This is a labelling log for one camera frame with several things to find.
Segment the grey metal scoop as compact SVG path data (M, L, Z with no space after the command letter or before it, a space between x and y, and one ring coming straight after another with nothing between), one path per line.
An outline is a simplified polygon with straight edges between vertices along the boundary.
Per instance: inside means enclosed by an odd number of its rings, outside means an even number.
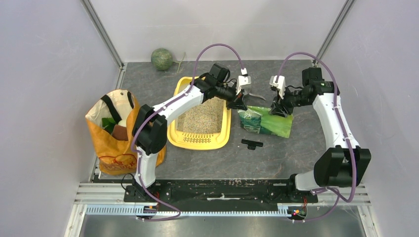
M263 101L266 101L266 98L263 97L262 95L252 93L250 88L244 90L244 96L251 96L251 97L262 99Z

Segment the green litter bag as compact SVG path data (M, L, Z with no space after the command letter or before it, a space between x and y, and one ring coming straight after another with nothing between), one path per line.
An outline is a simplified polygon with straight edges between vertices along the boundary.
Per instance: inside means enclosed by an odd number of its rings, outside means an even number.
M282 117L271 115L269 112L270 108L259 106L248 106L247 110L237 110L240 127L251 133L289 138L293 116Z

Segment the black bag clip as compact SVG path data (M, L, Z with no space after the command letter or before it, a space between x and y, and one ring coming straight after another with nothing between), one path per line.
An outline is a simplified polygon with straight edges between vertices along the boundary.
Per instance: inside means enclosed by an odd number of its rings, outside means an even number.
M262 142L253 141L253 140L242 139L241 143L247 145L248 150L255 150L257 147L263 147Z

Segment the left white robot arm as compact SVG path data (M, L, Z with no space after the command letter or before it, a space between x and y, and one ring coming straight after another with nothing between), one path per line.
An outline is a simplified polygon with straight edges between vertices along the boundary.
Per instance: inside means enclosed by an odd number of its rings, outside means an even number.
M154 106L146 104L138 111L131 148L137 153L134 179L139 186L136 195L142 201L154 198L155 169L159 152L167 143L168 126L191 108L217 97L226 102L227 108L246 110L244 90L251 86L251 78L245 68L241 74L228 81L230 70L213 64L210 71L193 77L189 86L172 98Z

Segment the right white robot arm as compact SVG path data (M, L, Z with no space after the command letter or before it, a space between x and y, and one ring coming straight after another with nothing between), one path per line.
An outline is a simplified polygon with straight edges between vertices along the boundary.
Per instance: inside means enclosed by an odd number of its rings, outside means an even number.
M321 68L315 67L302 71L302 86L293 91L285 85L284 76L272 76L269 84L277 92L270 114L287 118L296 107L313 106L326 141L327 149L313 170L295 175L294 183L285 188L286 198L297 202L305 191L358 186L371 161L371 152L361 148L352 135L335 84L324 80Z

